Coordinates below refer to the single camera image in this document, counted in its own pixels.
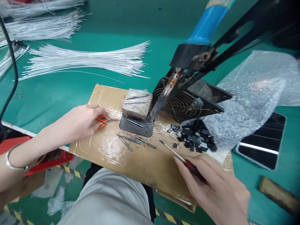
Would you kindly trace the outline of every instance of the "metal pin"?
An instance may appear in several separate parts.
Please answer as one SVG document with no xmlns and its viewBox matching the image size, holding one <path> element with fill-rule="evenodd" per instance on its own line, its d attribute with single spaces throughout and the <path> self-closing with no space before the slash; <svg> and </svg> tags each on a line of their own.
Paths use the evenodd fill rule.
<svg viewBox="0 0 300 225">
<path fill-rule="evenodd" d="M 137 143 L 137 144 L 141 144 L 140 142 L 138 142 L 138 141 L 136 141 L 136 140 L 133 140 L 133 139 L 131 139 L 131 138 L 129 138 L 129 137 L 125 137 L 125 136 L 122 136 L 122 135 L 120 135 L 122 138 L 125 138 L 125 139 L 127 139 L 127 140 L 129 140 L 129 141 L 132 141 L 132 142 L 134 142 L 134 143 Z"/>
<path fill-rule="evenodd" d="M 138 103 L 147 103 L 148 101 L 140 101 L 140 102 L 124 102 L 124 104 L 138 104 Z"/>
<path fill-rule="evenodd" d="M 118 137 L 121 139 L 121 141 L 123 141 L 123 143 L 130 149 L 130 151 L 132 151 L 133 152 L 133 150 L 132 150 L 132 148 L 123 140 L 123 138 L 120 136 L 120 135 L 118 135 Z"/>
<path fill-rule="evenodd" d="M 129 121 L 129 122 L 131 122 L 131 123 L 133 123 L 133 124 L 135 124 L 135 125 L 138 125 L 141 128 L 144 128 L 144 126 L 142 126 L 142 125 L 140 125 L 140 124 L 138 124 L 138 123 L 136 123 L 136 122 L 134 122 L 134 121 L 132 121 L 130 119 L 127 119 L 127 118 L 124 118 L 124 119 L 127 120 L 127 121 Z"/>
<path fill-rule="evenodd" d="M 182 158 L 180 155 L 178 155 L 173 149 L 171 149 L 169 146 L 167 146 L 162 140 L 159 140 L 164 146 L 166 146 L 171 152 L 173 152 L 181 161 L 186 163 L 184 158 Z"/>
<path fill-rule="evenodd" d="M 137 95 L 137 96 L 127 97 L 126 99 L 129 100 L 129 99 L 134 99 L 134 98 L 141 98 L 141 97 L 146 97 L 146 96 L 148 96 L 148 95 L 149 95 L 149 94 Z"/>
<path fill-rule="evenodd" d="M 140 141 L 144 142 L 145 144 L 151 146 L 152 148 L 156 148 L 154 145 L 152 145 L 152 144 L 146 142 L 145 140 L 143 140 L 143 139 L 141 139 L 141 138 L 139 138 L 139 137 L 137 137 L 137 136 L 135 136 L 135 137 L 136 137 L 137 139 L 139 139 Z"/>
</svg>

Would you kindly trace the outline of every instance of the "right hand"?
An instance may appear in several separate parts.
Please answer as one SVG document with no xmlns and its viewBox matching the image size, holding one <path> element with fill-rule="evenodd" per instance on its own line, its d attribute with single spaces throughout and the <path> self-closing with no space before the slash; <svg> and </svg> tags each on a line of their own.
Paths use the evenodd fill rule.
<svg viewBox="0 0 300 225">
<path fill-rule="evenodd" d="M 175 158 L 190 193 L 212 220 L 217 225 L 249 225 L 250 192 L 245 185 L 206 155 L 184 158 L 194 164 L 209 183 L 209 186 L 200 184 L 183 162 Z"/>
</svg>

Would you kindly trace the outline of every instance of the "bracelet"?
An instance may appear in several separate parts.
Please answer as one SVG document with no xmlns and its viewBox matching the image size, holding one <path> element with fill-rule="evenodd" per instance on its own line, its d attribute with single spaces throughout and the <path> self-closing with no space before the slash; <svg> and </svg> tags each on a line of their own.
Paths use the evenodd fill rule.
<svg viewBox="0 0 300 225">
<path fill-rule="evenodd" d="M 13 165 L 10 163 L 9 159 L 8 159 L 8 158 L 9 158 L 9 155 L 10 155 L 10 153 L 12 152 L 12 150 L 13 150 L 14 148 L 18 147 L 18 146 L 21 145 L 21 144 L 22 144 L 22 143 L 17 144 L 16 146 L 12 147 L 10 150 L 8 150 L 8 152 L 7 152 L 6 155 L 5 155 L 5 163 L 6 163 L 6 166 L 8 166 L 9 168 L 11 168 L 11 169 L 16 169 L 16 170 L 24 170 L 24 171 L 26 171 L 26 170 L 31 169 L 32 167 L 36 166 L 37 164 L 39 164 L 39 163 L 45 158 L 46 154 L 43 155 L 43 156 L 41 156 L 41 157 L 39 158 L 39 160 L 38 160 L 36 163 L 30 164 L 30 165 L 28 165 L 28 166 L 26 166 L 26 167 L 15 167 L 15 166 L 13 166 Z"/>
</svg>

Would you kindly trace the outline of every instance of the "sponge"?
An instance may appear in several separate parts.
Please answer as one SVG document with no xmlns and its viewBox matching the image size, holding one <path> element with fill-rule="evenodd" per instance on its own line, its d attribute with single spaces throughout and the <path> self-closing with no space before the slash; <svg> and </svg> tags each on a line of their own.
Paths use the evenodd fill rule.
<svg viewBox="0 0 300 225">
<path fill-rule="evenodd" d="M 126 99 L 128 97 L 143 95 L 143 94 L 149 94 L 149 92 L 147 90 L 136 90 L 131 88 L 128 90 L 127 95 L 125 97 L 125 102 L 140 102 L 140 101 L 147 101 L 147 102 L 136 103 L 136 104 L 123 104 L 122 111 L 125 117 L 132 116 L 137 119 L 146 119 L 152 101 L 152 94 L 140 98 L 134 98 L 129 100 Z"/>
</svg>

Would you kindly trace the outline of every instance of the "pants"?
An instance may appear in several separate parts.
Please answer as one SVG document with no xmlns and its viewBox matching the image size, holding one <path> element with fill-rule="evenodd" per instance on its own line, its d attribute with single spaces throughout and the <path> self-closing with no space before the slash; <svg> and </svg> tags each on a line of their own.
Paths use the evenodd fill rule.
<svg viewBox="0 0 300 225">
<path fill-rule="evenodd" d="M 103 168 L 102 166 L 92 163 L 91 168 L 89 168 L 87 173 L 85 174 L 85 179 L 82 188 L 86 185 L 89 179 L 91 179 L 92 176 L 94 176 L 94 174 L 97 173 L 102 168 Z M 156 213 L 155 213 L 155 205 L 154 205 L 154 198 L 153 198 L 153 189 L 145 184 L 142 185 L 148 196 L 150 217 L 151 217 L 151 221 L 154 223 L 154 219 L 156 218 Z"/>
</svg>

